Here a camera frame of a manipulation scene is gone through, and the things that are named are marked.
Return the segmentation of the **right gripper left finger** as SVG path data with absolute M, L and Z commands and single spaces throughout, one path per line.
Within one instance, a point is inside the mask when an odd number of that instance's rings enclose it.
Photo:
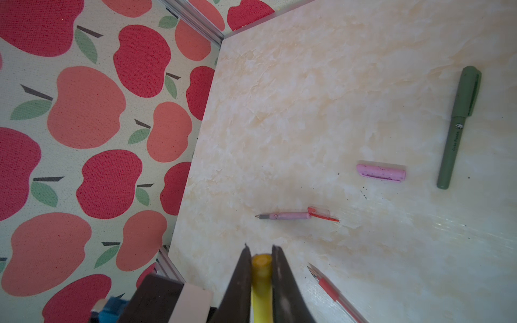
M 252 256 L 245 244 L 221 304 L 210 322 L 249 323 L 252 289 Z

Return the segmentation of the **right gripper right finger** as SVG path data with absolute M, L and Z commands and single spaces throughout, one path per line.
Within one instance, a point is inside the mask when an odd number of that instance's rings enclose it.
M 272 246 L 273 321 L 275 323 L 315 323 L 288 260 L 280 246 Z

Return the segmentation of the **yellow pen cap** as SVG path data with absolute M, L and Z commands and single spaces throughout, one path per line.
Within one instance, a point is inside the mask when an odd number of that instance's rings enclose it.
M 273 322 L 272 256 L 256 254 L 252 258 L 251 304 L 255 323 Z

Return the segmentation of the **green pen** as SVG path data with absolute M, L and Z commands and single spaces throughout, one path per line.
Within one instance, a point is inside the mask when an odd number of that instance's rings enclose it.
M 436 183 L 439 189 L 446 190 L 450 186 L 464 126 L 473 114 L 481 78 L 482 73 L 474 66 L 467 66 L 461 72 Z

